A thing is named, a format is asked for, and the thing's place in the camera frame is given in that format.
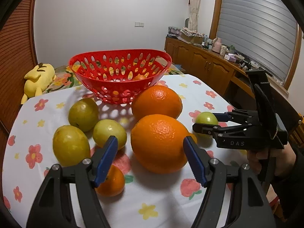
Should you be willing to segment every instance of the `green fruit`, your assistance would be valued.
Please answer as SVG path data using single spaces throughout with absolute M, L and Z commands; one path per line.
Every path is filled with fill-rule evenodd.
M 90 145 L 86 135 L 71 125 L 59 127 L 53 137 L 53 151 L 63 166 L 72 166 L 90 158 Z
M 197 123 L 205 123 L 205 124 L 211 124 L 211 125 L 218 125 L 218 120 L 215 117 L 214 114 L 211 112 L 201 112 L 195 119 L 195 122 Z M 206 135 L 206 134 L 200 134 L 198 133 L 201 137 L 209 138 L 211 135 Z
M 91 98 L 84 98 L 77 101 L 69 111 L 70 124 L 83 132 L 91 130 L 98 120 L 98 105 Z
M 118 150 L 122 149 L 127 142 L 127 133 L 123 126 L 110 119 L 103 119 L 95 125 L 93 139 L 99 147 L 103 147 L 111 135 L 118 140 Z

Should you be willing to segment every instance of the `electrical outlet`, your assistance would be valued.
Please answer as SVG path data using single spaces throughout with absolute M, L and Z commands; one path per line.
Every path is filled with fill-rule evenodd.
M 144 22 L 135 22 L 135 27 L 144 27 Z

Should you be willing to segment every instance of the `blue gripper pad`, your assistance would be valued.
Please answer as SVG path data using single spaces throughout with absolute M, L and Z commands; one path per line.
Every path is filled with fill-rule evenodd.
M 98 187 L 101 183 L 103 183 L 106 180 L 111 164 L 113 163 L 113 160 L 117 154 L 117 150 L 118 150 L 118 140 L 115 136 L 110 136 L 102 148 L 103 156 L 96 167 L 97 172 L 94 180 L 95 187 Z
M 195 152 L 193 145 L 197 147 L 194 140 L 191 138 L 191 136 L 187 136 L 184 139 L 183 148 L 184 152 L 186 154 L 186 157 L 188 159 L 188 162 L 190 164 L 191 170 L 194 174 L 194 177 L 197 182 L 199 182 L 203 187 L 207 187 L 208 181 L 205 177 L 205 168 Z

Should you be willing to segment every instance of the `window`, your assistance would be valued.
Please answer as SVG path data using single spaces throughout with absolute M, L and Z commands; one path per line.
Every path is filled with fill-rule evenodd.
M 281 0 L 222 0 L 216 36 L 284 82 L 293 59 L 297 26 Z

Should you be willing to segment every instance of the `black sleeve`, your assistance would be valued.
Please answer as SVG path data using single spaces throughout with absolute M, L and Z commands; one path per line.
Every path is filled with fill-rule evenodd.
M 287 219 L 282 227 L 304 227 L 304 149 L 293 148 L 296 161 L 290 175 L 271 182 Z

